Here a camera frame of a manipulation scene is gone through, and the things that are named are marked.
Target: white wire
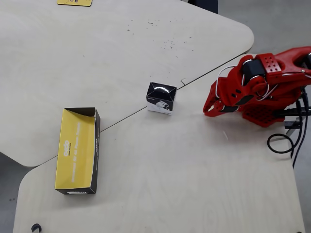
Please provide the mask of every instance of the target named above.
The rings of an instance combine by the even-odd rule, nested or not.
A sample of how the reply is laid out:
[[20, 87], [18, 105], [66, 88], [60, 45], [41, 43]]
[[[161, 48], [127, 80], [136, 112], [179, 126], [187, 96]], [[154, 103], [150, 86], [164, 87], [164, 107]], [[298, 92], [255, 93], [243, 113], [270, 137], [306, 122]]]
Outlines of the white wire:
[[229, 66], [229, 67], [226, 67], [226, 68], [222, 69], [222, 70], [219, 72], [218, 77], [217, 77], [217, 80], [216, 80], [216, 87], [215, 87], [215, 96], [216, 96], [217, 98], [219, 98], [219, 96], [217, 95], [217, 87], [218, 87], [218, 78], [219, 78], [220, 74], [221, 74], [225, 69], [234, 68], [234, 67], [236, 67], [236, 66]]
[[257, 99], [257, 100], [258, 100], [258, 101], [265, 100], [265, 99], [266, 99], [267, 97], [269, 97], [269, 95], [276, 89], [277, 86], [278, 86], [278, 84], [275, 85], [275, 86], [272, 88], [272, 90], [269, 91], [269, 93], [268, 93], [266, 96], [262, 97], [261, 99]]
[[269, 84], [267, 84], [267, 90], [266, 90], [266, 92], [261, 96], [261, 95], [259, 95], [259, 93], [258, 92], [256, 92], [256, 94], [257, 95], [259, 95], [259, 97], [266, 97], [266, 95], [268, 94], [268, 91], [269, 91], [269, 89], [270, 89], [270, 86], [269, 86]]

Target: small box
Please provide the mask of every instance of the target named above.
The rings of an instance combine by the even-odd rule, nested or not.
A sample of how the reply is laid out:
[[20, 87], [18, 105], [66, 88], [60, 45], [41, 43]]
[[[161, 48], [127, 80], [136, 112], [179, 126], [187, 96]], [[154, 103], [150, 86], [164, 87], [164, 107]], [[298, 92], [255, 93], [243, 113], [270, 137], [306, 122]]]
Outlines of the small box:
[[159, 83], [150, 83], [147, 92], [147, 109], [171, 115], [177, 87]]
[[96, 108], [65, 108], [59, 139], [55, 189], [96, 193], [101, 119]]

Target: light wooden tabletop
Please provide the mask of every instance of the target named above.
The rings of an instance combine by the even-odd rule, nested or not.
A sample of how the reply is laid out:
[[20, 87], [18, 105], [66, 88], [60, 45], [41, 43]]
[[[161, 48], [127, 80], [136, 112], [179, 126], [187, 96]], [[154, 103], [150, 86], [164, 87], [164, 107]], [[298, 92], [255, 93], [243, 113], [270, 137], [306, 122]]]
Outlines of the light wooden tabletop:
[[249, 50], [243, 24], [178, 0], [0, 0], [0, 151], [24, 166], [58, 152], [62, 109], [97, 107], [101, 130]]
[[55, 191], [57, 158], [30, 171], [14, 233], [34, 223], [45, 233], [304, 233], [289, 155], [266, 145], [282, 124], [204, 116], [220, 69], [179, 89], [172, 116], [143, 109], [101, 132], [97, 194]]

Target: yellow card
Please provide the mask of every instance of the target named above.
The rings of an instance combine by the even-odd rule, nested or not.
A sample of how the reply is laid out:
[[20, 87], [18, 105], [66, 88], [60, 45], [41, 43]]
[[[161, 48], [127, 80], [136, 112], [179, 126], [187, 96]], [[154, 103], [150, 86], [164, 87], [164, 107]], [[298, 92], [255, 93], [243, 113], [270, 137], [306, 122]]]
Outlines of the yellow card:
[[92, 0], [57, 0], [59, 5], [91, 6]]

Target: black and white cube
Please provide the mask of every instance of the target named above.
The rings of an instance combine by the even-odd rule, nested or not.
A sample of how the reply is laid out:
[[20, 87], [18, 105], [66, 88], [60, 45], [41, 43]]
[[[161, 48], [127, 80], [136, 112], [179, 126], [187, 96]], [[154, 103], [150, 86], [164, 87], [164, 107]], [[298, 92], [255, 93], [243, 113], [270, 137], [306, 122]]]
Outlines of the black and white cube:
[[177, 87], [159, 83], [150, 83], [147, 92], [147, 109], [171, 115]]

